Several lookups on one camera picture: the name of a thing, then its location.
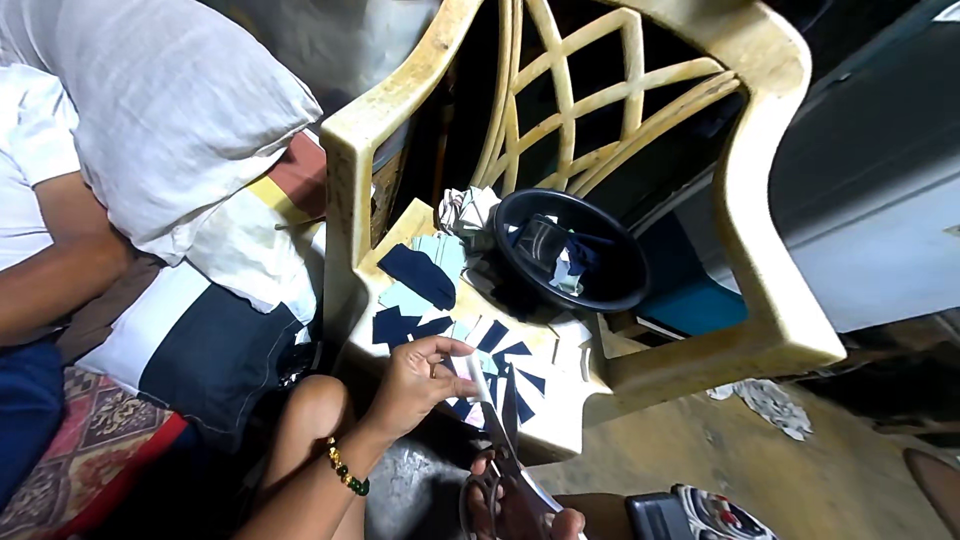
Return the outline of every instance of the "dirty floor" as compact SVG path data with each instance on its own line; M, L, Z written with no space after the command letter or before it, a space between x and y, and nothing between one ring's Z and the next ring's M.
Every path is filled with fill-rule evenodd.
M634 495L689 483L728 496L784 540L949 540L903 465L902 449L917 442L879 435L838 406L789 391L813 424L805 442L736 397L698 394L606 421L613 405L599 398L587 405L583 454L531 470L555 494ZM471 449L438 447L440 434L456 429L445 420L397 443L372 475L381 487L369 496L368 538L460 537L460 467Z

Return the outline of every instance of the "beaded bracelet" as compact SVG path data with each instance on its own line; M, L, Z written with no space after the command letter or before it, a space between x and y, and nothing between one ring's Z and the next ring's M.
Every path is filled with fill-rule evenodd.
M370 479L365 479L362 483L359 479L356 479L351 475L347 469L347 465L344 465L340 462L340 451L336 449L333 445L337 441L333 437L326 439L326 444L329 445L329 450L326 451L326 454L330 457L330 466L333 467L333 470L337 472L337 476L340 477L340 481L344 483L348 488L353 490L353 493L356 493L360 497L366 496L370 493Z

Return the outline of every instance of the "plastic chair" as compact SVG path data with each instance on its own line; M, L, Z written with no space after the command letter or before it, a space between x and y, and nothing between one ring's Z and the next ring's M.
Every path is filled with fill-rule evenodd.
M546 0L526 0L546 52L520 70L521 2L499 2L496 94L472 184L492 185L503 174L501 196L512 191L519 155L559 130L557 172L539 185L584 196L651 140L739 91L746 105L717 163L712 189L716 227L749 310L743 323L654 349L621 342L619 353L629 354L604 358L594 353L582 374L546 365L552 370L546 396L550 411L521 427L521 446L533 443L551 459L578 454L583 403L594 393L613 393L618 408L629 411L726 382L803 372L843 358L845 351L780 241L767 205L774 153L809 82L810 56L800 35L765 5L750 0L615 0L609 3L616 9L561 37ZM413 236L435 229L434 210L415 200L371 249L373 151L443 76L480 3L444 0L403 65L322 125L329 177L324 341L343 346L341 359L374 371L387 350L371 343L372 316L377 296L392 282L376 262L396 243L409 244ZM646 72L643 19L682 37L705 56ZM613 32L622 35L626 81L575 102L566 57ZM520 134L516 94L546 70L553 77L559 112ZM706 79L640 121L645 90L701 77ZM625 101L620 140L575 160L575 119L617 100ZM535 355L554 357L557 336L549 328L519 323L461 282L451 315L456 320L476 314L519 331Z

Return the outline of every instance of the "white pillow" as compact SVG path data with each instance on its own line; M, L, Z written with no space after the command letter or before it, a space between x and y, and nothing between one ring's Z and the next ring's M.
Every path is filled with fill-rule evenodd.
M169 264L322 114L253 37L194 0L0 0L0 60L60 77L110 221Z

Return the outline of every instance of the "patterned rug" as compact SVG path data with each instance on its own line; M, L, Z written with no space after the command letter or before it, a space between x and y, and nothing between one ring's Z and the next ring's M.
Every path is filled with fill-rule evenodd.
M0 539L59 536L58 529L94 501L172 414L107 377L75 367L63 377L60 430L0 514Z

